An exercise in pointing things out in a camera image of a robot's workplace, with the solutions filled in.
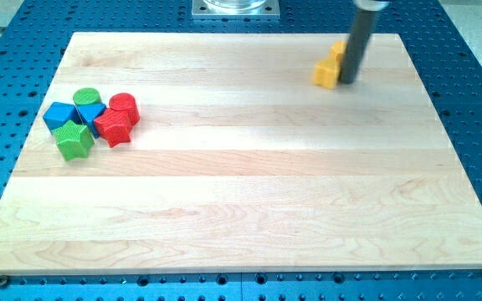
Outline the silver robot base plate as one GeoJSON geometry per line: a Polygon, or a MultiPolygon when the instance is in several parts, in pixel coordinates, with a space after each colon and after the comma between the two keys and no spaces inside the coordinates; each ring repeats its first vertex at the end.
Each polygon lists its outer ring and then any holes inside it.
{"type": "Polygon", "coordinates": [[[192,0],[193,19],[279,18],[278,0],[192,0]]]}

